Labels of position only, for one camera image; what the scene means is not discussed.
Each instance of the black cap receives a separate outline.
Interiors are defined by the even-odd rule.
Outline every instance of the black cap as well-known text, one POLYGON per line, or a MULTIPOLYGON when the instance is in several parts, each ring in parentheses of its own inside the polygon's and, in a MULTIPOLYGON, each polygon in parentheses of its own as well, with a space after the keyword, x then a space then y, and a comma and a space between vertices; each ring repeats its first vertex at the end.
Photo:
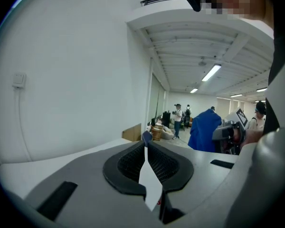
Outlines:
POLYGON ((257 110, 258 112, 260 112, 261 114, 266 115, 266 105, 265 105, 265 103, 259 101, 259 102, 256 104, 256 110, 257 110))

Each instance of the blue cloth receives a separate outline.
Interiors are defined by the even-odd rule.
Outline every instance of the blue cloth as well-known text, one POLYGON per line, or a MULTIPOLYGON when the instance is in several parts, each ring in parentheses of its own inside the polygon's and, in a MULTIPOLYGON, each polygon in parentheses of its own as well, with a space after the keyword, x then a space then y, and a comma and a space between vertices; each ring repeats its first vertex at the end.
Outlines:
POLYGON ((174 122, 174 129, 175 129, 175 137, 179 136, 179 132, 180 132, 180 127, 181 127, 181 122, 174 122))
POLYGON ((211 109, 202 112, 192 121, 188 145, 195 150, 214 152, 212 135, 221 124, 222 119, 211 109))

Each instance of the black sleeve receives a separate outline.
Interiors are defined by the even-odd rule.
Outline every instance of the black sleeve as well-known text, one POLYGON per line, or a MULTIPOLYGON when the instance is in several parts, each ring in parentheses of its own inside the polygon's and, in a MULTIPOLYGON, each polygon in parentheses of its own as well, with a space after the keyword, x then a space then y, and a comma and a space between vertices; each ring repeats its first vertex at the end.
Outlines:
MULTIPOLYGON (((271 0, 274 7, 274 59, 268 79, 268 85, 274 80, 285 63, 285 0, 271 0)), ((276 115, 266 99, 266 122, 263 134, 279 128, 276 115)))

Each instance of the wall socket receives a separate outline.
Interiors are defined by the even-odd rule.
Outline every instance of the wall socket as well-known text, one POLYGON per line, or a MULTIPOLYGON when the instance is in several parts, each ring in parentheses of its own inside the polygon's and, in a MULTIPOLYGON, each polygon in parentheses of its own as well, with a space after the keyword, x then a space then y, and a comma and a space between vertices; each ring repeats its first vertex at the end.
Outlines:
POLYGON ((13 87, 24 88, 25 80, 26 80, 26 74, 25 73, 14 73, 13 87))

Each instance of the white sleeve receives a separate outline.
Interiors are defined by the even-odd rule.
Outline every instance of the white sleeve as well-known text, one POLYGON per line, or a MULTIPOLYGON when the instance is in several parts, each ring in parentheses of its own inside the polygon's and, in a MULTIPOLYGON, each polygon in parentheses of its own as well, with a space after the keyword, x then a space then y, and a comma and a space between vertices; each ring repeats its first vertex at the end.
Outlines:
POLYGON ((256 119, 251 119, 248 129, 250 130, 256 130, 257 129, 257 121, 256 119))

